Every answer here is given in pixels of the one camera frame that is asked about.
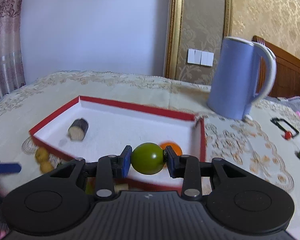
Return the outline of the large green tomato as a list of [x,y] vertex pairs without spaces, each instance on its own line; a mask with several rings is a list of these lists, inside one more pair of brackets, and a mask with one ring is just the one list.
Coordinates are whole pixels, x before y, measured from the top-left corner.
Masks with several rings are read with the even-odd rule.
[[88,195],[95,194],[95,178],[88,178],[86,187],[85,187],[85,193]]

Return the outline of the blue electric kettle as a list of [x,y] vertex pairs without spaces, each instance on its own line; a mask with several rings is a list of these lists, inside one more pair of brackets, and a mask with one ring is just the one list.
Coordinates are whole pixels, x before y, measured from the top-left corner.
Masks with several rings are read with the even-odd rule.
[[276,56],[265,45],[223,38],[207,106],[229,119],[250,119],[253,104],[264,99],[276,78]]

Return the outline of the embroidered cream tablecloth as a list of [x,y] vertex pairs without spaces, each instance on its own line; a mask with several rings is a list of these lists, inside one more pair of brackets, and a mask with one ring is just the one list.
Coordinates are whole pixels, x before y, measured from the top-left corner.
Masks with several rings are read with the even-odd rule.
[[271,118],[283,118],[300,132],[300,118],[290,108],[263,100],[253,106],[250,122],[225,119],[205,102],[209,86],[163,77],[98,72],[56,72],[0,99],[0,161],[19,162],[19,174],[0,176],[6,194],[40,175],[29,130],[79,95],[138,103],[204,117],[206,156],[220,157],[282,189],[294,200],[288,232],[300,239],[300,133],[286,140]]

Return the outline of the brown wooden headboard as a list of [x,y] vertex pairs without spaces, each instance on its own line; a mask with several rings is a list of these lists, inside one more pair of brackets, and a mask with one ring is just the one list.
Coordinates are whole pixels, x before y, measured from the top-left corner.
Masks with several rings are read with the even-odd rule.
[[276,56],[276,79],[269,96],[273,98],[300,96],[300,59],[259,36],[253,36],[252,41],[270,48]]

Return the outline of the white wall switch panel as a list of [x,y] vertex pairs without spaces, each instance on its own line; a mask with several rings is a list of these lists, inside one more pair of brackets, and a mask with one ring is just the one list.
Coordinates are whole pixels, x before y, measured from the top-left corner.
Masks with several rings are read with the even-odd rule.
[[208,51],[201,51],[197,49],[188,49],[187,63],[196,64],[200,66],[212,67],[214,53]]

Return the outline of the far red cherry tomato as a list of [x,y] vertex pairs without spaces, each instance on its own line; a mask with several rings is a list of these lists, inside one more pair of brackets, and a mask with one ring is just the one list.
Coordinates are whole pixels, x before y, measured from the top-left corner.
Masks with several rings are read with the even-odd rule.
[[290,132],[290,131],[285,131],[285,135],[284,135],[284,138],[286,139],[286,140],[290,140],[290,139],[292,139],[292,132]]

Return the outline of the pink bedding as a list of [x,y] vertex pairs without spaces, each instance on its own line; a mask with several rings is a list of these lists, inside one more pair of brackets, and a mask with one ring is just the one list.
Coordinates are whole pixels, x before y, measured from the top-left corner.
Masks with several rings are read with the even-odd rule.
[[291,98],[277,97],[279,103],[291,108],[300,117],[300,96]]

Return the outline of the gold picture frame moulding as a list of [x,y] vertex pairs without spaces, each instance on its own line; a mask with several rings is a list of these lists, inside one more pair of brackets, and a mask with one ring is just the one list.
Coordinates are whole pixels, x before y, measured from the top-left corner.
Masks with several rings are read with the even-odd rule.
[[[209,85],[231,31],[232,0],[170,0],[164,76]],[[188,63],[189,49],[213,53],[212,66]]]

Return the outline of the pink floral curtain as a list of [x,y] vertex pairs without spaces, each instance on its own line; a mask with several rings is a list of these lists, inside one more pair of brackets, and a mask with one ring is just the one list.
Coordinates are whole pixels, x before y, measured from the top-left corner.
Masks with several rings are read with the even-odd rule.
[[20,48],[22,0],[0,0],[0,98],[24,86]]

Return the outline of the round brown longan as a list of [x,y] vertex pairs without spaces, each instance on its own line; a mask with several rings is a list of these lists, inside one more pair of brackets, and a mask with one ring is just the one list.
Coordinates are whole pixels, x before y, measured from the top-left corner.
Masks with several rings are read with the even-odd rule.
[[40,171],[42,172],[42,174],[49,173],[54,169],[54,166],[49,161],[43,161],[40,163]]

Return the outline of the red shallow cardboard tray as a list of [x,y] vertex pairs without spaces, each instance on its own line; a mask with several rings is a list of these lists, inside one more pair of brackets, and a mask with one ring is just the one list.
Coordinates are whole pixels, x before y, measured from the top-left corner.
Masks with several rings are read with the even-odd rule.
[[[68,128],[81,118],[88,122],[88,131],[83,141],[72,141]],[[64,104],[29,134],[36,145],[66,161],[84,158],[91,163],[105,155],[120,155],[127,145],[168,141],[179,145],[183,154],[200,161],[206,158],[204,120],[196,120],[194,114],[89,96]]]

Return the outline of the small green tomato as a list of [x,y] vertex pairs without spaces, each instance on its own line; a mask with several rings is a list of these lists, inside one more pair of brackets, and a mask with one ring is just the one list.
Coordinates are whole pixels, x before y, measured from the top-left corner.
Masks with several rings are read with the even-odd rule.
[[146,142],[133,150],[130,162],[137,172],[153,175],[160,172],[165,165],[164,151],[159,145]]

